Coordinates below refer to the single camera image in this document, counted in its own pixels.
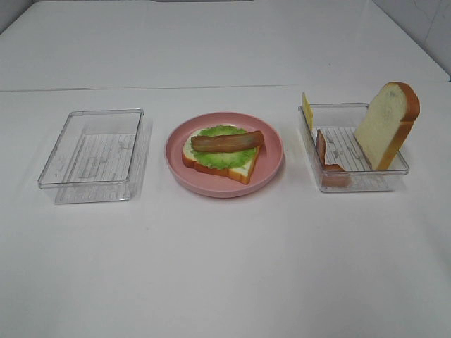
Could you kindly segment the green lettuce leaf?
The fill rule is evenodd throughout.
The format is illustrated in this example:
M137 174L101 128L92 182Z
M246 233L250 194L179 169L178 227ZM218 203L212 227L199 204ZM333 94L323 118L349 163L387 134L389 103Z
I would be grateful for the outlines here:
M234 125L217 125L193 132L186 140L183 154L186 158L196 161L198 164L223 170L226 168L249 169L257 155L257 148L245 149L236 152L202 152L195 151L191 145L191 138L195 136L215 137L219 135L244 134L247 131Z

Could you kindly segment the bread slice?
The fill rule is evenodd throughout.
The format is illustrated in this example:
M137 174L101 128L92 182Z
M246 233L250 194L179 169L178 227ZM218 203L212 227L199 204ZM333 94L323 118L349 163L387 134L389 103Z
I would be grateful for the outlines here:
M182 155L183 164L188 168L193 168L198 172L206 173L210 175L219 175L224 176L227 178L230 178L232 180L238 181L242 184L248 184L250 181L250 177L253 173L255 163L259 157L259 152L261 150L261 146L257 146L257 155L255 156L255 159L252 161L252 164L249 169L239 169L239 168L226 168L223 170L219 170L216 168L208 168L205 166L202 166L198 164L196 161L192 161Z
M372 170L387 170L420 113L419 99L403 82L389 82L369 104L354 132Z

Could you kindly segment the brown bacon strip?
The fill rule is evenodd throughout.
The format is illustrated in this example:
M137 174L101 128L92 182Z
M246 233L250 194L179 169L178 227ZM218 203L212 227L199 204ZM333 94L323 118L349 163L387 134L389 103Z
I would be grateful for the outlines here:
M191 145L195 151L231 153L262 146L264 136L261 131L219 136L194 136Z

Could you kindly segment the yellow cheese slice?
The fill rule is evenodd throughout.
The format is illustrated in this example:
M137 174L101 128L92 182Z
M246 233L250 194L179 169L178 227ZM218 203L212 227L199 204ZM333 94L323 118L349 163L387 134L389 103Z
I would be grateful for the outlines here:
M312 131L314 113L311 109L310 103L307 99L307 95L305 94L305 92L302 92L302 110L304 112L304 117L306 118L307 126L309 127L310 131Z

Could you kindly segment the red bacon strip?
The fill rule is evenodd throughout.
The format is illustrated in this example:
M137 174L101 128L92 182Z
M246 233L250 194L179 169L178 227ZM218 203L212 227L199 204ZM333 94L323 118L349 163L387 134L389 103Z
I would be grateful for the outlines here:
M316 133L316 151L319 155L322 170L326 175L322 178L322 185L326 187L347 187L350 184L350 176L337 163L326 162L326 140L321 130Z

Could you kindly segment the pink round plate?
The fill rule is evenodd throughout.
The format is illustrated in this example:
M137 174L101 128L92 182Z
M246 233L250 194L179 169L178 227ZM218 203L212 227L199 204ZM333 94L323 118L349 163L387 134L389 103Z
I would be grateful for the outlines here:
M193 132L227 124L249 132L260 130L264 136L264 147L248 184L201 173L183 164L183 145ZM254 116L234 112L207 113L183 122L168 137L165 155L168 168L179 184L192 192L215 198L244 196L261 189L276 176L284 159L282 140L272 126Z

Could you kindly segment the clear right plastic tray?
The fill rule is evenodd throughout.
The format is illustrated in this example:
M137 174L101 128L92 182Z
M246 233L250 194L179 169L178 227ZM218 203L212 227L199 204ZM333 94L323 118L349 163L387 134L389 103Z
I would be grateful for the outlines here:
M302 107L298 108L300 134L318 188L322 192L385 192L396 190L409 173L409 166L402 156L395 155L387 170L371 169L363 151L354 137L354 131L364 119L367 103L311 104L314 113L313 130L307 126ZM319 155L316 151L316 133L321 130L326 140L326 162L337 163L350 176L347 187L326 187L322 178Z

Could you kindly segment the clear plastic tray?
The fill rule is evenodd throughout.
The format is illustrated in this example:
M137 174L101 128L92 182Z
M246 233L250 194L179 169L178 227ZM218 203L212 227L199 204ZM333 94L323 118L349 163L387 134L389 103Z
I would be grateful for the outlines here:
M318 188L322 192L385 192L396 190L409 173L409 166L402 156L395 155L387 170L371 169L363 151L354 137L354 131L364 119L367 103L311 104L314 113L313 130L307 126L302 107L298 108L300 134ZM347 187L326 187L322 178L319 155L316 151L316 133L321 130L326 140L326 162L337 163L350 176Z
M151 133L139 108L72 112L37 184L55 204L127 201L141 190Z

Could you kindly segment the clear left plastic tray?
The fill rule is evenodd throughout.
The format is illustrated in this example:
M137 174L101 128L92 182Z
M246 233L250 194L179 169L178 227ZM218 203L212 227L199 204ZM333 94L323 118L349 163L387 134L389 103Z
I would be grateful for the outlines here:
M151 133L139 108L72 112L37 184L55 204L127 201L141 190Z

